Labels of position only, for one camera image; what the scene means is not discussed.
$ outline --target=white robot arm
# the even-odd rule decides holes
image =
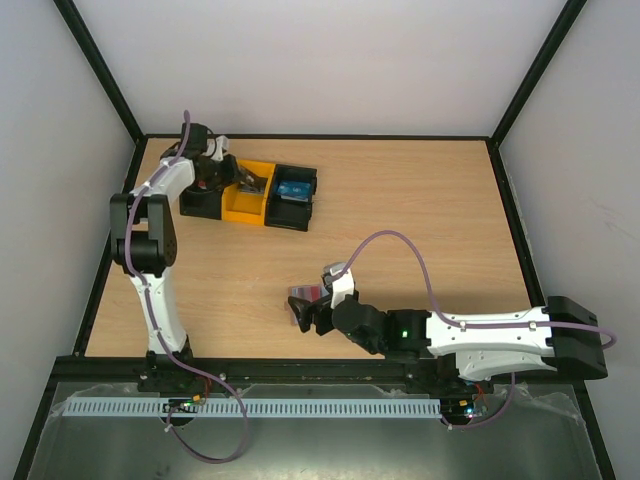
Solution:
[[[117,194],[111,198],[111,251],[114,261],[122,265],[125,273],[129,274],[140,297],[149,331],[149,352],[159,355],[165,353],[151,321],[149,304],[145,299],[146,289],[150,292],[149,303],[158,329],[171,351],[181,352],[187,343],[187,334],[178,317],[172,284],[177,239],[169,207],[186,188],[199,180],[194,159],[219,162],[226,148],[228,139],[218,137],[208,144],[201,143],[196,148],[187,146],[185,156],[176,158],[167,154],[147,181],[130,193]],[[127,219],[133,200],[138,196],[143,198],[134,223],[146,224],[147,229],[136,229],[131,233],[131,260],[142,278],[128,271],[124,258]]]
[[[549,297],[548,306],[506,314],[444,313],[445,322],[426,310],[381,312],[360,304],[351,270],[341,274],[344,267],[325,267],[326,297],[316,302],[289,297],[303,332],[311,325],[320,335],[336,329],[369,353],[403,363],[453,356],[459,376],[472,382],[527,370],[559,371],[575,379],[607,375],[598,333],[580,327],[597,326],[595,315],[565,297]],[[554,320],[577,328],[553,329]]]

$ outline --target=cable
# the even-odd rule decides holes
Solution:
[[[516,391],[516,374],[515,373],[511,373],[511,386],[509,388],[509,394],[507,395],[507,399],[505,400],[505,402],[502,405],[502,407],[500,407],[500,410],[498,410],[496,413],[494,413],[491,417],[489,417],[486,420],[483,420],[481,422],[477,422],[477,423],[469,423],[467,425],[452,425],[446,418],[444,418],[444,415],[443,415],[442,416],[442,423],[444,423],[449,430],[470,430],[472,428],[486,427],[487,425],[489,425],[490,423],[495,422],[501,416],[504,415],[504,413],[509,408],[509,405],[511,405],[511,402],[513,402],[513,397],[515,396],[515,391]]]
[[[347,273],[349,268],[351,268],[351,265],[353,264],[353,262],[355,262],[356,258],[358,258],[358,255],[362,253],[362,250],[364,250],[364,248],[372,240],[378,237],[381,237],[383,235],[392,235],[394,237],[398,237],[400,240],[402,240],[404,243],[407,244],[407,246],[411,249],[411,251],[414,253],[416,258],[418,259],[418,262],[420,263],[420,268],[422,269],[422,275],[424,276],[424,283],[427,286],[427,293],[429,294],[429,300],[431,301],[431,306],[433,307],[433,310],[435,311],[436,315],[438,315],[440,320],[442,320],[447,325],[450,325],[456,328],[462,328],[460,325],[460,322],[451,320],[450,318],[447,318],[444,313],[442,313],[442,310],[440,309],[440,304],[436,300],[436,297],[433,293],[433,287],[431,286],[431,280],[429,280],[429,273],[427,272],[427,266],[425,265],[424,259],[422,258],[422,255],[420,254],[420,251],[418,250],[418,248],[413,244],[411,240],[409,240],[400,232],[396,232],[395,230],[381,230],[379,232],[376,232],[370,235],[368,238],[366,238],[360,244],[360,246],[356,248],[355,252],[353,252],[353,255],[351,255],[351,258],[346,263],[342,271],[340,271],[339,273],[331,277],[331,281],[334,282],[338,280],[340,277],[342,277],[345,273]],[[584,330],[587,332],[595,332],[595,333],[607,335],[609,337],[609,341],[604,345],[602,345],[603,349],[613,347],[618,341],[618,336],[608,328],[594,327],[592,325],[581,325],[581,324],[569,323],[569,322],[542,321],[542,322],[535,322],[535,323],[536,323],[536,326],[538,327],[568,328],[573,330]],[[502,328],[529,328],[529,322],[502,322],[502,323],[467,322],[465,325],[465,328],[477,329],[477,330],[493,330],[493,329],[502,329]]]
[[[137,277],[138,280],[140,280],[140,282],[142,283],[142,286],[144,287],[144,300],[147,306],[147,312],[149,314],[149,321],[151,322],[151,326],[153,327],[153,330],[158,337],[158,342],[162,346],[162,349],[164,350],[167,357],[169,357],[169,360],[175,363],[178,367],[181,367],[182,369],[188,372],[195,373],[196,375],[200,375],[210,380],[213,380],[217,384],[224,387],[238,401],[238,405],[240,406],[240,410],[242,412],[242,418],[244,419],[244,433],[235,452],[233,452],[231,455],[229,455],[226,458],[215,458],[215,457],[208,457],[206,455],[203,455],[197,452],[196,450],[194,450],[184,441],[184,439],[178,434],[176,429],[173,428],[173,425],[171,425],[171,415],[179,407],[172,408],[169,411],[169,414],[167,415],[167,421],[166,421],[167,428],[165,429],[165,431],[170,431],[173,434],[173,436],[184,447],[187,453],[189,453],[189,455],[205,463],[219,464],[219,463],[231,462],[232,460],[235,460],[236,458],[240,457],[244,453],[244,450],[246,449],[249,443],[249,417],[247,415],[247,408],[242,402],[242,398],[240,398],[240,396],[238,395],[238,392],[236,392],[231,385],[226,383],[221,378],[216,377],[215,375],[212,375],[208,372],[199,370],[197,368],[192,367],[191,365],[187,365],[186,363],[183,363],[173,355],[173,352],[171,352],[169,345],[165,341],[164,337],[162,336],[162,332],[158,327],[158,322],[156,320],[155,313],[153,311],[153,305],[151,302],[151,292],[149,291],[149,283],[147,282],[147,279],[144,278],[144,276],[138,270],[135,269],[135,267],[133,266],[133,261],[131,259],[131,235],[133,232],[133,222],[135,219],[136,212],[138,210],[138,206],[140,205],[140,202],[142,201],[142,197],[144,196],[144,194],[148,192],[151,187],[153,187],[153,185],[158,180],[158,178],[162,175],[162,173],[164,173],[167,168],[173,166],[176,162],[180,160],[180,157],[184,152],[185,146],[187,144],[187,140],[189,138],[189,132],[191,130],[191,116],[188,110],[184,111],[184,121],[186,124],[185,131],[184,131],[184,138],[182,139],[182,144],[180,145],[180,148],[176,152],[175,157],[173,157],[173,159],[168,161],[166,165],[163,164],[151,176],[151,178],[149,178],[149,180],[147,180],[143,184],[143,187],[140,189],[140,191],[138,192],[138,195],[133,200],[133,204],[131,205],[131,210],[129,212],[129,218],[127,219],[127,229],[125,231],[125,237],[124,237],[124,259],[129,272],[135,277]]]

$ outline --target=wooden table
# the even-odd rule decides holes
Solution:
[[[175,139],[151,139],[138,183]],[[529,306],[484,142],[233,140],[239,158],[318,169],[306,233],[183,217],[174,285],[197,357],[371,358],[342,334],[305,335],[285,310],[289,287],[320,283],[371,233],[398,230],[421,250],[443,309],[506,312]],[[360,300],[378,309],[427,308],[415,257],[375,240],[353,267]],[[141,357],[147,329],[129,278],[113,265],[87,356]]]

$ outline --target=black bracket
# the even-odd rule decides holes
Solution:
[[[549,297],[547,305],[547,313],[552,322],[598,326],[595,314],[567,297]],[[573,380],[607,377],[607,364],[599,333],[552,327],[551,335],[549,341],[555,355],[542,360],[556,367],[560,376]]]
[[[131,272],[125,262],[124,239],[133,201],[133,195],[119,193],[112,196],[110,202],[111,255],[128,275]],[[159,277],[165,268],[175,263],[178,254],[176,231],[167,196],[142,197],[133,223],[139,224],[141,219],[147,219],[148,230],[132,232],[131,261],[139,272],[153,273]]]

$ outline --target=purple cable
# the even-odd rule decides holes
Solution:
[[[505,402],[502,405],[502,407],[500,407],[500,410],[498,410],[496,413],[494,413],[491,417],[489,417],[486,420],[483,420],[481,422],[478,422],[478,423],[469,423],[467,425],[452,425],[443,416],[442,417],[442,423],[444,423],[447,426],[447,428],[450,428],[451,430],[470,430],[472,428],[486,427],[487,425],[489,425],[490,423],[495,422],[501,416],[504,415],[504,413],[509,408],[509,405],[511,405],[511,402],[513,401],[513,397],[515,396],[515,391],[516,391],[516,374],[515,373],[511,373],[511,387],[509,388],[509,394],[507,395],[507,399],[505,400]]]
[[[138,195],[133,200],[133,204],[131,205],[131,210],[129,212],[129,218],[127,219],[127,229],[125,230],[125,236],[124,236],[124,260],[129,272],[131,272],[135,277],[137,277],[142,283],[143,287],[145,287],[144,299],[147,305],[147,312],[149,312],[149,321],[151,322],[151,326],[153,327],[154,331],[158,336],[158,342],[160,343],[160,345],[162,346],[162,349],[167,354],[167,357],[169,357],[169,360],[171,360],[173,363],[175,363],[180,368],[183,368],[184,370],[187,370],[189,372],[195,373],[196,375],[201,375],[203,377],[213,380],[217,384],[224,387],[227,391],[229,391],[229,393],[231,393],[234,396],[234,398],[238,401],[238,404],[240,405],[240,410],[242,411],[242,418],[244,419],[244,433],[243,433],[242,439],[240,440],[240,444],[238,445],[238,448],[236,448],[235,452],[233,452],[231,455],[229,455],[226,458],[208,457],[194,450],[184,441],[184,439],[178,434],[178,432],[176,432],[176,430],[173,428],[173,425],[171,425],[171,415],[173,414],[173,410],[171,410],[167,415],[167,421],[166,421],[167,428],[171,431],[173,436],[182,444],[182,446],[185,448],[187,453],[189,453],[189,455],[205,463],[212,463],[212,464],[227,463],[240,457],[244,453],[244,450],[246,449],[249,443],[249,417],[247,414],[247,408],[242,402],[242,398],[240,398],[240,396],[238,395],[238,392],[236,392],[231,385],[226,383],[221,378],[216,377],[215,375],[212,375],[208,372],[199,370],[190,365],[187,365],[186,363],[181,362],[173,355],[173,353],[171,352],[171,349],[169,348],[169,345],[167,345],[167,342],[164,340],[164,337],[162,336],[162,333],[158,328],[158,322],[156,320],[155,313],[153,312],[153,305],[151,303],[151,292],[149,292],[149,288],[147,288],[149,286],[149,283],[147,282],[147,279],[144,278],[144,276],[138,270],[135,269],[135,267],[133,266],[133,261],[131,260],[131,235],[133,233],[133,221],[135,219],[135,214],[138,210],[138,206],[140,205],[140,202],[142,201],[142,197],[144,196],[144,194],[149,191],[149,188],[153,187],[153,185],[158,180],[158,178],[160,178],[162,173],[164,173],[164,171],[167,168],[174,165],[182,156],[182,153],[184,152],[185,146],[187,144],[187,139],[189,138],[189,132],[191,130],[191,116],[188,110],[184,111],[184,121],[186,123],[184,138],[182,140],[182,144],[180,145],[180,147],[178,148],[178,151],[176,152],[175,157],[173,157],[173,159],[167,162],[168,166],[162,166],[151,176],[151,178],[146,182],[147,186],[142,187]]]
[[[442,320],[447,325],[450,325],[456,328],[461,328],[460,322],[451,320],[450,318],[447,318],[444,313],[442,313],[442,310],[440,309],[440,304],[436,300],[436,297],[433,293],[433,287],[431,286],[431,280],[429,280],[429,273],[427,272],[427,266],[424,263],[424,260],[422,258],[422,255],[420,254],[420,251],[418,250],[418,247],[416,247],[413,244],[413,242],[409,240],[407,237],[405,237],[403,234],[401,234],[400,232],[396,232],[395,230],[381,230],[379,232],[376,232],[370,235],[368,238],[366,238],[360,244],[360,246],[356,248],[356,251],[353,252],[353,255],[351,255],[351,258],[349,259],[345,267],[342,269],[342,271],[340,271],[339,273],[337,273],[332,277],[332,281],[339,279],[345,273],[347,273],[349,268],[351,268],[351,265],[353,264],[353,262],[355,262],[356,258],[358,258],[358,255],[362,253],[362,250],[364,250],[364,248],[372,240],[378,237],[381,237],[383,235],[392,235],[394,237],[398,237],[400,240],[402,240],[404,243],[406,243],[409,246],[413,254],[418,259],[418,263],[420,263],[420,268],[422,269],[422,275],[424,276],[424,283],[427,286],[427,293],[429,294],[429,300],[431,301],[431,306],[433,307],[433,310],[435,311],[436,315],[438,315],[440,320]],[[535,323],[536,323],[536,326],[539,326],[539,327],[569,328],[573,330],[585,330],[587,332],[595,332],[595,333],[601,333],[601,334],[607,335],[610,338],[610,340],[604,345],[602,345],[603,349],[613,347],[618,341],[618,336],[608,328],[594,327],[592,325],[580,325],[577,323],[569,323],[569,322],[544,321],[544,322],[535,322]],[[481,324],[467,322],[466,328],[477,329],[477,330],[493,330],[493,329],[499,329],[499,328],[500,329],[501,328],[529,328],[529,322],[502,322],[502,323],[481,323]]]

